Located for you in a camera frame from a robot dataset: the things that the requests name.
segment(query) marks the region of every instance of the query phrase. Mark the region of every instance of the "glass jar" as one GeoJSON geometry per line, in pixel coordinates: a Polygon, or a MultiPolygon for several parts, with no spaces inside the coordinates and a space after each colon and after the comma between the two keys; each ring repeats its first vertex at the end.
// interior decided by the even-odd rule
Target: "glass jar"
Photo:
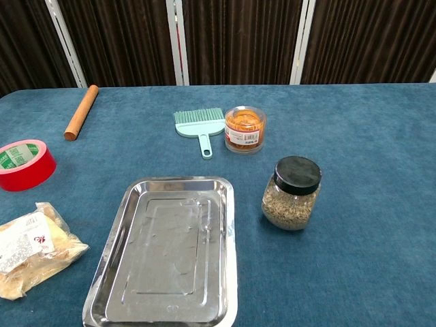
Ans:
{"type": "Polygon", "coordinates": [[[250,155],[264,145],[265,114],[257,108],[239,106],[225,114],[225,145],[235,153],[250,155]]]}
{"type": "Polygon", "coordinates": [[[321,170],[304,157],[286,157],[275,166],[262,199],[266,218],[284,230],[301,230],[320,192],[321,170]]]}

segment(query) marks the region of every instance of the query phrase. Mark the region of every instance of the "light green brush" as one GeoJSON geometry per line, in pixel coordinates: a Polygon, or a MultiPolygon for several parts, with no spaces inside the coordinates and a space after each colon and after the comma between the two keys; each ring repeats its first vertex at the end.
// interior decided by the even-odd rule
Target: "light green brush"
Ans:
{"type": "Polygon", "coordinates": [[[224,130],[224,115],[220,108],[179,111],[174,113],[176,131],[186,138],[198,138],[203,159],[212,157],[209,136],[224,130]]]}

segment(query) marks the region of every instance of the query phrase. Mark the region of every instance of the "brown curtain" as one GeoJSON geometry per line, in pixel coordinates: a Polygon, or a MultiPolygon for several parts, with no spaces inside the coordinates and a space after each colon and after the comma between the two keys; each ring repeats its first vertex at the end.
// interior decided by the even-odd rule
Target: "brown curtain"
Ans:
{"type": "Polygon", "coordinates": [[[289,84],[302,0],[183,0],[190,84],[289,84]]]}
{"type": "Polygon", "coordinates": [[[44,0],[0,0],[0,96],[76,87],[44,0]]]}
{"type": "Polygon", "coordinates": [[[59,0],[88,84],[176,84],[166,2],[59,0]]]}
{"type": "Polygon", "coordinates": [[[317,1],[303,84],[428,82],[436,1],[317,1]]]}

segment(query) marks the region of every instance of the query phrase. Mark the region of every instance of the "metal tray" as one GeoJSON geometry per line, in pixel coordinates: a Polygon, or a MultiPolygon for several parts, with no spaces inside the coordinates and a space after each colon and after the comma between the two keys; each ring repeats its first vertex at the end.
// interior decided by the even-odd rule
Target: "metal tray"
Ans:
{"type": "Polygon", "coordinates": [[[130,185],[84,304],[84,326],[224,327],[237,306],[232,185],[218,177],[130,185]]]}

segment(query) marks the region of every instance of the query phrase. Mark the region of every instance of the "packaged bread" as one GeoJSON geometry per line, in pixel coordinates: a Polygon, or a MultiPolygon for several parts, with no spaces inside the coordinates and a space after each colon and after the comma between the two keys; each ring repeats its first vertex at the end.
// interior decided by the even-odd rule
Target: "packaged bread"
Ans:
{"type": "Polygon", "coordinates": [[[89,247],[48,202],[0,225],[0,297],[20,298],[76,261],[89,247]]]}

